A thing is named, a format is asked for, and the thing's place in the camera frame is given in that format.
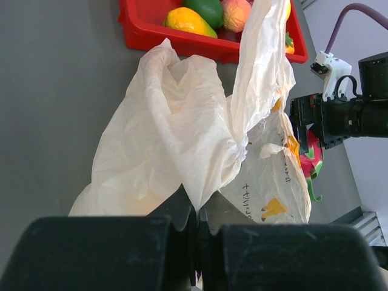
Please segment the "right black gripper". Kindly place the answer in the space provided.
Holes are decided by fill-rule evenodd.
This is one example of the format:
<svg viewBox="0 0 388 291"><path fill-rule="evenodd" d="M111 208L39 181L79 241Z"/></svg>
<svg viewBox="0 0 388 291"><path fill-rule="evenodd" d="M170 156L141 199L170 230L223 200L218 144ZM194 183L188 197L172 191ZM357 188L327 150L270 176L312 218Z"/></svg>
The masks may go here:
<svg viewBox="0 0 388 291"><path fill-rule="evenodd" d="M324 149L338 146L353 136L354 105L345 99L324 101L320 93L292 99L289 118L300 154L309 151L309 132Z"/></svg>

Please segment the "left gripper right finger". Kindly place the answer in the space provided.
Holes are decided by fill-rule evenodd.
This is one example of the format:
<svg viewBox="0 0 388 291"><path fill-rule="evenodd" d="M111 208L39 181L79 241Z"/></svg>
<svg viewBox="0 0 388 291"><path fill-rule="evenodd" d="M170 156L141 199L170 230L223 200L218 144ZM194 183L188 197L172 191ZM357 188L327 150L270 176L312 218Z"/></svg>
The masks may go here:
<svg viewBox="0 0 388 291"><path fill-rule="evenodd" d="M258 224L219 192L201 207L197 271L204 290L386 290L353 227Z"/></svg>

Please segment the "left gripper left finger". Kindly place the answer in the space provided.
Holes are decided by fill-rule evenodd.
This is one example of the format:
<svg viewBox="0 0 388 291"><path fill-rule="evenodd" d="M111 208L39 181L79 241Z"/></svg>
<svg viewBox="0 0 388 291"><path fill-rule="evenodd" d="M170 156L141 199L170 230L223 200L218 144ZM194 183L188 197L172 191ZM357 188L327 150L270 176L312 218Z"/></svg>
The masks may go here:
<svg viewBox="0 0 388 291"><path fill-rule="evenodd" d="M190 290L196 212L184 187L146 216L46 217L22 234L2 290Z"/></svg>

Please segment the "red strawberry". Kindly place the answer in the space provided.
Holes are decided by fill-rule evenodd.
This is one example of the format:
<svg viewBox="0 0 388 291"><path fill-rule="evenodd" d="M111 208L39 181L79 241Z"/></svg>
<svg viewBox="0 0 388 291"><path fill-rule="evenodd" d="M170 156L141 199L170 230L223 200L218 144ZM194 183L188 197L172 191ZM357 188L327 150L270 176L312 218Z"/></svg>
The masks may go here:
<svg viewBox="0 0 388 291"><path fill-rule="evenodd" d="M323 151L320 146L319 139L312 131L307 131L307 145L308 151L299 156L301 168L306 179L307 188L310 200L318 202L322 200L322 196L315 196L313 192L312 180L315 179L323 165Z"/></svg>

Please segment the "translucent banana print plastic bag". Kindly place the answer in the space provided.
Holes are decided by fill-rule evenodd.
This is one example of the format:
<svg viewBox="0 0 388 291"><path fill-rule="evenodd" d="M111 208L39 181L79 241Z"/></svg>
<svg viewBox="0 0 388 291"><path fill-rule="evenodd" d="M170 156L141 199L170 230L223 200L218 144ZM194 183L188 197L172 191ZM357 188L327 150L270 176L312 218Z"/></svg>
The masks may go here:
<svg viewBox="0 0 388 291"><path fill-rule="evenodd" d="M215 61L179 59L169 39L148 51L70 214L146 215L184 187L196 210L221 192L255 222L307 223L312 203L284 110L295 85L286 10L253 3L230 96Z"/></svg>

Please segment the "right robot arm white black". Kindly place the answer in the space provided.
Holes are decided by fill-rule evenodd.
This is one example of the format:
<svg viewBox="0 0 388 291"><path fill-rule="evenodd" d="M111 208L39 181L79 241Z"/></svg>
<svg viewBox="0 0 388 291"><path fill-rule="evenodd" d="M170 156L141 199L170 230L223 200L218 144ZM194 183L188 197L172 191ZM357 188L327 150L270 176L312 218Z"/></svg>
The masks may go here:
<svg viewBox="0 0 388 291"><path fill-rule="evenodd" d="M322 93L292 99L290 121L299 152L309 150L312 132L322 148L330 149L350 137L387 137L387 53L352 67L331 53L320 52L311 71L324 80Z"/></svg>

